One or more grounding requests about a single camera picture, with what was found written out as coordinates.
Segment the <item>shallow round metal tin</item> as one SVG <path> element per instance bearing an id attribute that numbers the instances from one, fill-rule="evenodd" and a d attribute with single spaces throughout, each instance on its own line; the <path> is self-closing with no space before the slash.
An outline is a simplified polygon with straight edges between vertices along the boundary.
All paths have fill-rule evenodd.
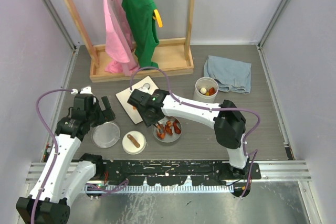
<path id="1" fill-rule="evenodd" d="M 175 118 L 175 117 L 173 117 L 173 116 L 165 116 L 159 123 L 160 123 L 160 124 L 162 125 L 162 127 L 165 129 L 165 125 L 166 125 L 166 122 L 167 122 L 167 121 L 171 121 L 172 124 L 173 124 L 173 122 L 174 122 L 175 120 L 178 120 L 178 119 Z M 155 126 L 152 126 L 152 132 L 153 132 L 154 137 L 155 137 L 158 141 L 160 141 L 160 142 L 162 142 L 162 143 L 173 143 L 173 142 L 177 141 L 177 140 L 179 139 L 179 137 L 182 135 L 182 132 L 181 132 L 181 134 L 176 134 L 176 133 L 174 132 L 174 127 L 172 127 L 173 135 L 170 136 L 170 135 L 166 134 L 166 132 L 165 132 L 165 138 L 164 138 L 163 140 L 160 140 L 160 139 L 157 137 Z"/>

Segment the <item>orange salmon slice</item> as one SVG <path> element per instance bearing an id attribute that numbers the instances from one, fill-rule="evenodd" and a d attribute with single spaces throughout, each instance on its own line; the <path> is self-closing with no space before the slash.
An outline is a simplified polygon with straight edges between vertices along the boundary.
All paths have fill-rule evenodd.
<path id="1" fill-rule="evenodd" d="M 209 96 L 212 96 L 212 95 L 214 95 L 215 93 L 216 93 L 215 88 L 210 88 L 209 91 L 208 91 Z"/>

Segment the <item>blue denim cloth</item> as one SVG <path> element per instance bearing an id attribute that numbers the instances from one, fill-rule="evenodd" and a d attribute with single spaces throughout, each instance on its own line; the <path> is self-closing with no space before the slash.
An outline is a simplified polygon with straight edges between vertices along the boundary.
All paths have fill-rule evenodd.
<path id="1" fill-rule="evenodd" d="M 218 56 L 208 56 L 203 76 L 214 79 L 221 92 L 250 94 L 251 64 Z"/>

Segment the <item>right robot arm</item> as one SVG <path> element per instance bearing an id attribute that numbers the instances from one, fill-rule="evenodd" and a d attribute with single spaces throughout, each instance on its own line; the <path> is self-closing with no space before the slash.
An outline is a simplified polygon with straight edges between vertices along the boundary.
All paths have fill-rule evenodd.
<path id="1" fill-rule="evenodd" d="M 246 119 L 231 101 L 225 100 L 221 104 L 198 102 L 161 89 L 150 92 L 147 88 L 128 88 L 122 93 L 121 101 L 135 107 L 147 127 L 170 116 L 213 129 L 218 144 L 227 149 L 232 176 L 241 179 L 248 174 L 249 158 L 243 147 Z"/>

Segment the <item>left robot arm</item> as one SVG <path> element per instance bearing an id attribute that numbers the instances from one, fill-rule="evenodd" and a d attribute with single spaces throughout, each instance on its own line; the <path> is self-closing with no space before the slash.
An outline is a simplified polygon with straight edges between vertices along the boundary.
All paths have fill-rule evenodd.
<path id="1" fill-rule="evenodd" d="M 102 97 L 102 102 L 104 110 L 93 94 L 75 95 L 68 116 L 58 122 L 52 134 L 54 147 L 36 185 L 28 197 L 19 197 L 16 203 L 24 223 L 67 223 L 71 205 L 85 184 L 104 176 L 102 156 L 88 153 L 81 156 L 71 175 L 66 175 L 90 129 L 116 118 L 108 98 Z"/>

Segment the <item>tall metal container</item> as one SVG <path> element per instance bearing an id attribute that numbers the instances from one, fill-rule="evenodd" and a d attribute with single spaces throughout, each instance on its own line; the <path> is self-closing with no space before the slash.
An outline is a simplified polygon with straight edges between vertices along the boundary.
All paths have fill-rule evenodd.
<path id="1" fill-rule="evenodd" d="M 212 96 L 206 96 L 200 93 L 200 89 L 205 88 L 207 92 L 210 88 L 215 88 L 216 93 Z M 193 100 L 206 103 L 214 103 L 218 94 L 218 83 L 210 77 L 202 77 L 196 81 Z"/>

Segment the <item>metal tongs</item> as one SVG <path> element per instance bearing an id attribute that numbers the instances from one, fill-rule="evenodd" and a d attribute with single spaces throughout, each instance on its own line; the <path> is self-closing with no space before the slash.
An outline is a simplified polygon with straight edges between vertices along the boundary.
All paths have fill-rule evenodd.
<path id="1" fill-rule="evenodd" d="M 156 123 L 154 126 L 155 126 L 155 128 L 157 130 L 157 134 L 164 133 L 164 128 L 162 127 L 162 125 L 160 123 Z"/>

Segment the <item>white square plate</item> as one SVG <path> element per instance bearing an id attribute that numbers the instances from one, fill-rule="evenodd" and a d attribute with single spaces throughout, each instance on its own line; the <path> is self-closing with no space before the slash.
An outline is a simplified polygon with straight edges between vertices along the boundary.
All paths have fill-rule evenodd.
<path id="1" fill-rule="evenodd" d="M 142 89 L 142 86 L 145 83 L 150 84 L 150 89 L 149 90 Z M 125 90 L 117 93 L 115 96 L 117 97 L 118 101 L 120 102 L 123 109 L 126 111 L 129 118 L 132 120 L 132 122 L 134 124 L 139 124 L 140 122 L 143 121 L 139 112 L 137 110 L 134 110 L 133 106 L 127 103 L 132 91 L 134 91 L 135 89 L 140 89 L 143 92 L 153 94 L 153 92 L 158 88 L 159 87 L 154 83 L 154 81 L 149 76 L 147 76 L 144 79 L 142 79 L 141 81 L 133 84 L 132 85 L 132 90 L 130 90 L 130 88 L 128 87 Z"/>

